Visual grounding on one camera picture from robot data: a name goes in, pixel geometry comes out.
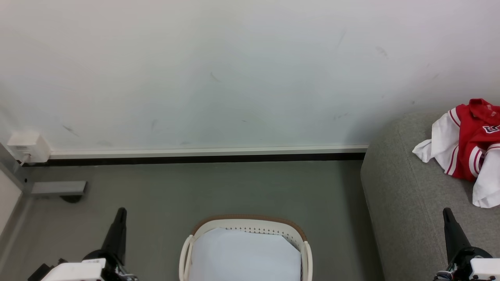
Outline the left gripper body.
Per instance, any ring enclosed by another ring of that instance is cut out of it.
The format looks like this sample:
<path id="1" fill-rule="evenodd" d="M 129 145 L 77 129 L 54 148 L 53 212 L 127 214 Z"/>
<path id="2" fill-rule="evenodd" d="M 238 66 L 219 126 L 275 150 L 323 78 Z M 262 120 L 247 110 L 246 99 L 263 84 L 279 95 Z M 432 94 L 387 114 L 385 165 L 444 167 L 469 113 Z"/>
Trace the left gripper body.
<path id="1" fill-rule="evenodd" d="M 60 263 L 42 281 L 136 281 L 124 264 L 108 251 L 93 251 L 79 263 Z"/>

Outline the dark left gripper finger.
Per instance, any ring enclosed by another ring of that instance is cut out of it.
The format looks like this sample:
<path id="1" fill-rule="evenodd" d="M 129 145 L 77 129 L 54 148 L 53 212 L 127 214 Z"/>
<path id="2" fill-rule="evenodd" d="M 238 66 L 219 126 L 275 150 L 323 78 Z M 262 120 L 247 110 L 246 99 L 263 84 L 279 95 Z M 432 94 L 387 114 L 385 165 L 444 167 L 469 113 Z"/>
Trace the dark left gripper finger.
<path id="1" fill-rule="evenodd" d="M 125 263 L 126 238 L 127 238 L 127 210 L 119 208 L 111 224 L 102 251 L 112 254 L 122 265 Z"/>

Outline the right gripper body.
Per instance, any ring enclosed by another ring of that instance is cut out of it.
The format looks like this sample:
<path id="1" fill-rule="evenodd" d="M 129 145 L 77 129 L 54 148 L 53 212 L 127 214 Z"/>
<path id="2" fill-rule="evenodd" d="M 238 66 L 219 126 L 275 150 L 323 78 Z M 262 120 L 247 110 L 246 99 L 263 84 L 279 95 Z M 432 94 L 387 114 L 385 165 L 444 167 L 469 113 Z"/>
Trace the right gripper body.
<path id="1" fill-rule="evenodd" d="M 465 247 L 453 258 L 452 281 L 498 281 L 500 259 L 478 247 Z"/>

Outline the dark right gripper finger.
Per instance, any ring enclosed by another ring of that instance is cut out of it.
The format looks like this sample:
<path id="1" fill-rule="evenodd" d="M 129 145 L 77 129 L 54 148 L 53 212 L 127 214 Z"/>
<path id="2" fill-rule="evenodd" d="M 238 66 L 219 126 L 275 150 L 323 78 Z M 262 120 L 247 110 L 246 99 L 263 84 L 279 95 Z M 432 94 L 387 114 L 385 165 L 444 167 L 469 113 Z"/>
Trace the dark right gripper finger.
<path id="1" fill-rule="evenodd" d="M 446 253 L 448 262 L 451 262 L 461 249 L 471 245 L 450 208 L 443 209 L 443 222 Z"/>

